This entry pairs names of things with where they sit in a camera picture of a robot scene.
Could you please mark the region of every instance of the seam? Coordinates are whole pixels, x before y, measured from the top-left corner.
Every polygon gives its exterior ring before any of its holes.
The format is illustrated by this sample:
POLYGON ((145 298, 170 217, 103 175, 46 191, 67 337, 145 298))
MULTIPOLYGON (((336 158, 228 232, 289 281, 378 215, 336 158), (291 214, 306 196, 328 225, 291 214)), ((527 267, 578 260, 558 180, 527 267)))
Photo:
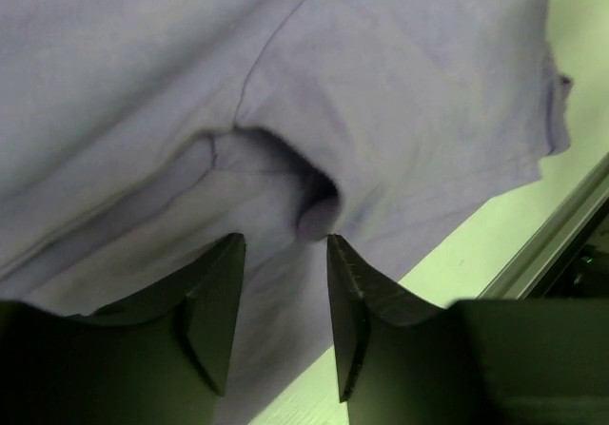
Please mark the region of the seam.
POLYGON ((266 40, 265 44, 263 45, 262 49, 260 50, 258 57, 256 57, 254 64, 251 66, 251 69, 247 72, 246 78, 244 79, 244 83, 241 87, 241 95, 239 97, 239 102, 237 103, 237 107, 235 108, 235 113, 232 118, 233 128, 235 128, 237 126, 237 116, 239 115, 239 111, 241 110, 244 99, 246 98, 247 84, 249 83, 249 80, 251 79, 251 76, 254 73, 254 69, 258 66, 258 64, 262 60, 262 58, 265 54, 265 51, 268 49, 268 47, 270 46, 273 39, 279 34, 280 30, 285 26, 287 21, 289 21, 289 19, 301 8, 302 5, 305 4, 306 1, 307 0, 301 0, 300 2, 298 2, 298 4, 296 4, 296 6, 292 9, 292 11, 287 14, 287 16, 279 24, 279 26, 275 30, 273 30, 273 32, 268 37, 268 40, 266 40))

